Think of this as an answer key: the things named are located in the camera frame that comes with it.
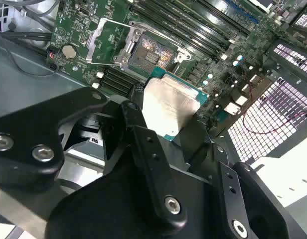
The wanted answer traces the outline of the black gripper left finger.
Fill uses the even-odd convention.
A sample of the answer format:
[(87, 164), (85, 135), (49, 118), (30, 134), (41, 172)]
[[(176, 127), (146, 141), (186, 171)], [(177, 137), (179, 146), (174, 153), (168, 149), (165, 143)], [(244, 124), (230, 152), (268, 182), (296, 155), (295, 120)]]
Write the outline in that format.
[(10, 144), (0, 149), (0, 184), (23, 189), (48, 188), (64, 163), (59, 128), (89, 114), (100, 116), (110, 141), (106, 155), (118, 167), (133, 163), (149, 193), (153, 218), (162, 231), (179, 231), (187, 222), (176, 185), (157, 134), (147, 128), (140, 108), (123, 101), (107, 115), (105, 96), (84, 87), (0, 118), (0, 136)]

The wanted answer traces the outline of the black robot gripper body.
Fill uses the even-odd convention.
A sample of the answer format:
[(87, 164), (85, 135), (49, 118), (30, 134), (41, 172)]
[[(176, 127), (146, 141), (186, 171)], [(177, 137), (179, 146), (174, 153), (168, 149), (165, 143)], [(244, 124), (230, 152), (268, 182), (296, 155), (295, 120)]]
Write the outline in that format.
[[(171, 168), (179, 201), (188, 211), (186, 225), (175, 239), (225, 239), (218, 203), (211, 185), (192, 174)], [(53, 210), (45, 230), (47, 239), (163, 239), (153, 218), (149, 193), (133, 163), (63, 199)]]

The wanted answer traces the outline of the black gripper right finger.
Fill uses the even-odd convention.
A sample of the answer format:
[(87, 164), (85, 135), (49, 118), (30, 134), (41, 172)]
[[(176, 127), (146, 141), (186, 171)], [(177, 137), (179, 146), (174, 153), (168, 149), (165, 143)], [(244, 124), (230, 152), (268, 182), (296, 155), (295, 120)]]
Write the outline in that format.
[(230, 163), (205, 124), (192, 117), (179, 133), (188, 171), (206, 179), (219, 239), (306, 239), (307, 234), (254, 169)]

